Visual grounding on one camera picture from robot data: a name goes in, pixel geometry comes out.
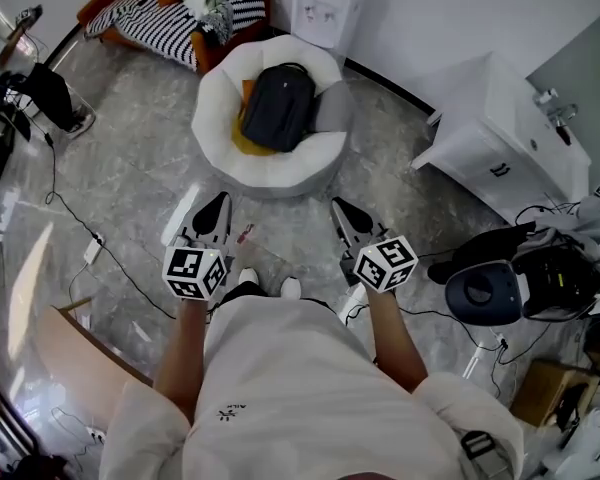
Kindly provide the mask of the dark grey backpack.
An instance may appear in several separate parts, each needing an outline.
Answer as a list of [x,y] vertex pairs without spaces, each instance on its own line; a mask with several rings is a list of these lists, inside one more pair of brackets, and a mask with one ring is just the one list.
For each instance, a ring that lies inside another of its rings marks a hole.
[[246,105],[242,134],[258,146],[288,153],[303,140],[316,84],[301,64],[264,69]]

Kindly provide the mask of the cardboard box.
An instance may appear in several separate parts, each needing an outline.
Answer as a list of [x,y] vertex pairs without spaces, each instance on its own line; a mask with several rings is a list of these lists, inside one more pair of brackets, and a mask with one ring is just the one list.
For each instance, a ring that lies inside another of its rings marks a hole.
[[570,386],[586,383],[588,388],[579,404],[581,419],[587,413],[599,382],[599,375],[584,368],[535,359],[511,402],[510,412],[536,428],[557,426],[554,411],[564,391]]

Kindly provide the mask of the person's right forearm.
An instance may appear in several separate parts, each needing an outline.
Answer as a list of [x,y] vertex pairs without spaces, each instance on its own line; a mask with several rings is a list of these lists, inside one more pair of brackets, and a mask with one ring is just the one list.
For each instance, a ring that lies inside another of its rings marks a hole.
[[424,361],[404,322],[395,296],[365,287],[377,366],[409,393],[428,377]]

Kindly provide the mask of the white round lounge chair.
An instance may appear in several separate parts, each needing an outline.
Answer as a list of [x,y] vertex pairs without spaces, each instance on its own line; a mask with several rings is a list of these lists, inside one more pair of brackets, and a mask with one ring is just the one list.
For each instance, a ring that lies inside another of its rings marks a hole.
[[330,53],[281,35],[236,47],[199,85],[191,129],[200,154],[216,175],[254,198],[295,197],[319,189],[337,172],[349,142],[345,129],[310,134],[288,153],[254,156],[237,148],[231,132],[242,105],[242,82],[284,62],[307,68],[318,94],[343,80]]

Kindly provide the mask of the small wooden side table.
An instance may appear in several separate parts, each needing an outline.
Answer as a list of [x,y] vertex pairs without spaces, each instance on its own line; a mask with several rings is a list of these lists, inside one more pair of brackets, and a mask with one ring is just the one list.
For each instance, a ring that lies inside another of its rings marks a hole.
[[22,19],[16,28],[9,34],[6,45],[0,52],[0,68],[5,68],[22,36],[36,23],[33,15]]

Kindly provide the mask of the person's white shirt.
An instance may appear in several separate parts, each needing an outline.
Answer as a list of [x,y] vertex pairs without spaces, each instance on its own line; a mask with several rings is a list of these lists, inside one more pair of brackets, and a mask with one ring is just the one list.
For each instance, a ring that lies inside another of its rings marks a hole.
[[128,383],[100,480],[519,480],[523,434],[472,382],[407,392],[329,309],[244,296],[206,320],[194,421]]

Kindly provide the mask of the yellow cushion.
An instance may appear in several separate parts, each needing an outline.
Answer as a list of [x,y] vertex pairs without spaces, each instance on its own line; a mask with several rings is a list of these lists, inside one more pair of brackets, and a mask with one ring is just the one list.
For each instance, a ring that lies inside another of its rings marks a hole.
[[231,141],[242,154],[256,157],[267,157],[276,154],[275,150],[258,145],[244,136],[241,130],[242,123],[243,115],[239,114],[232,122],[231,128]]

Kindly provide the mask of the orange cushion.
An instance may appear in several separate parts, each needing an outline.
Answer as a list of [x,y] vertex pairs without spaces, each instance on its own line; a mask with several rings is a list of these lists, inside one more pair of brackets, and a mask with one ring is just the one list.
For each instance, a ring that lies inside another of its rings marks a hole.
[[239,114],[240,117],[243,117],[245,114],[245,111],[247,109],[249,99],[252,95],[255,83],[256,83],[255,80],[243,80],[242,81],[243,97],[242,97],[241,110],[240,110],[240,114]]

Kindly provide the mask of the white water dispenser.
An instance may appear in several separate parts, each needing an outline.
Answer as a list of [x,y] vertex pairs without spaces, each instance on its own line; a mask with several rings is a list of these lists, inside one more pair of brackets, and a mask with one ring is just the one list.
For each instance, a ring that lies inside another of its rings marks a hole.
[[291,33],[345,56],[365,0],[292,0]]

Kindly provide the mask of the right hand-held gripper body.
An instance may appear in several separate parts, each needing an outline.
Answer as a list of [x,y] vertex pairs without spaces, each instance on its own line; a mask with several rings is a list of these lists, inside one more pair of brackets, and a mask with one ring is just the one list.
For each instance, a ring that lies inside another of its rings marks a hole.
[[340,266],[350,285],[361,282],[376,293],[385,293],[405,284],[418,263],[407,238],[391,233],[346,250]]

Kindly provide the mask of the light wooden table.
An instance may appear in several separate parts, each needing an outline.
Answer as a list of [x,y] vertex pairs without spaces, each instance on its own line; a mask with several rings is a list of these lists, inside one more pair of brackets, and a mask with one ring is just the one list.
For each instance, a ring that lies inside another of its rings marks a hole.
[[37,318],[35,345],[45,368],[64,386],[73,401],[107,429],[125,385],[152,380],[109,350],[70,314],[91,301],[51,306]]

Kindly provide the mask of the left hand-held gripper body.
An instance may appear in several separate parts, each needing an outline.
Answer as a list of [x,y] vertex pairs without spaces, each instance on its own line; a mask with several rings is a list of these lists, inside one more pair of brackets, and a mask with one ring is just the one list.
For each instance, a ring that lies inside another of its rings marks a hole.
[[233,259],[228,232],[201,235],[183,229],[166,248],[162,280],[180,299],[210,301],[226,284]]

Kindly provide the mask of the white sink cabinet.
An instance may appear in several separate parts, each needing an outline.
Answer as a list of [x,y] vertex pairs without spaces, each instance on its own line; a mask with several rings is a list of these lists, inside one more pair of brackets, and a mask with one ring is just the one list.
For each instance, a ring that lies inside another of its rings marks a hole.
[[536,89],[495,53],[443,99],[432,145],[416,157],[452,178],[509,224],[589,193],[591,160],[564,140]]

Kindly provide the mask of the person's left forearm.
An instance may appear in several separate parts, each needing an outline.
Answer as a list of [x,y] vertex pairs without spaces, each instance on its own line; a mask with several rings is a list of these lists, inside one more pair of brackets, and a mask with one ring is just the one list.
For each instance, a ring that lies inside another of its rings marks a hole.
[[185,299],[173,323],[153,389],[194,421],[204,377],[204,341],[208,302]]

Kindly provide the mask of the grey cushion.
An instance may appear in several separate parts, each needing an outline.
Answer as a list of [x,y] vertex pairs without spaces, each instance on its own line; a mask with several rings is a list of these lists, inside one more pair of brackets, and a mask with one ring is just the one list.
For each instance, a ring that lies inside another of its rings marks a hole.
[[348,84],[340,80],[316,97],[309,120],[310,133],[347,132],[354,111]]

